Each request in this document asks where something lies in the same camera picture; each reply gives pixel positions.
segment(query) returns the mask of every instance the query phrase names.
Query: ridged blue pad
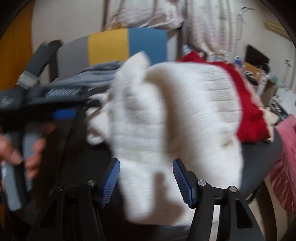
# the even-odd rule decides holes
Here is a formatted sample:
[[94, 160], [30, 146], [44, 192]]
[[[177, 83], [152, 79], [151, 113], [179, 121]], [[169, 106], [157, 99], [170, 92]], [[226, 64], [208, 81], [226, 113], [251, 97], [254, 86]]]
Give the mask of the ridged blue pad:
[[176, 160], [173, 162], [173, 173], [184, 202], [191, 207], [193, 205], [191, 188]]
[[113, 189], [115, 187], [117, 178], [119, 176], [119, 172], [120, 172], [120, 163], [119, 163], [119, 160], [116, 160], [115, 164], [113, 165], [108, 175], [108, 178], [106, 179], [103, 185], [102, 201], [101, 201], [102, 206], [105, 206], [110, 201]]

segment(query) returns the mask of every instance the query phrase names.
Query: yellow stripe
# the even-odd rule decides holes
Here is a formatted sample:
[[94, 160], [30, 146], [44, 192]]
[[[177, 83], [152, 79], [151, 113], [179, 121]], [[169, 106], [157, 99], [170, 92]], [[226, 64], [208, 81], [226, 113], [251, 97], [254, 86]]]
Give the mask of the yellow stripe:
[[16, 16], [0, 39], [0, 90], [14, 87], [33, 54], [33, 9], [34, 2], [31, 2]]
[[88, 41], [89, 65], [129, 58], [128, 29], [91, 34]]

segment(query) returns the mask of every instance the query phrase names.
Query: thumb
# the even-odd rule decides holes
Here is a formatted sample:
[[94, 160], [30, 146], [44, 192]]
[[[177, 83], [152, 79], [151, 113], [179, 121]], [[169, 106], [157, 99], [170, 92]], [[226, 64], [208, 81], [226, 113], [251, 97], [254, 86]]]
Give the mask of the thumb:
[[0, 136], [0, 158], [3, 158], [7, 163], [12, 165], [19, 165], [22, 162], [22, 156], [19, 151], [3, 135]]

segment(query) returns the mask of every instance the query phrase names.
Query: blue-gray garment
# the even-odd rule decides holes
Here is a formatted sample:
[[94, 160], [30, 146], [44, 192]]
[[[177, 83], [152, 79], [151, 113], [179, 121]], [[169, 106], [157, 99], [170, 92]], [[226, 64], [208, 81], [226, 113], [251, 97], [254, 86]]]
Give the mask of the blue-gray garment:
[[76, 76], [69, 79], [59, 80], [52, 85], [87, 85], [93, 87], [106, 86], [111, 83], [115, 73], [122, 66], [123, 62], [112, 61], [103, 64], [95, 64], [81, 70]]

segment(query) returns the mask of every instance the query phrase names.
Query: white curtain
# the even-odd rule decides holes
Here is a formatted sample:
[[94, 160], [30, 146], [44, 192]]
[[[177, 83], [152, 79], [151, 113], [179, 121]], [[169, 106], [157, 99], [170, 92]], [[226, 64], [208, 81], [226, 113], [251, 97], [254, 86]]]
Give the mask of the white curtain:
[[174, 30], [183, 23], [185, 0], [108, 0], [105, 30], [155, 27]]
[[188, 43], [209, 55], [231, 60], [236, 36], [232, 0], [188, 0]]

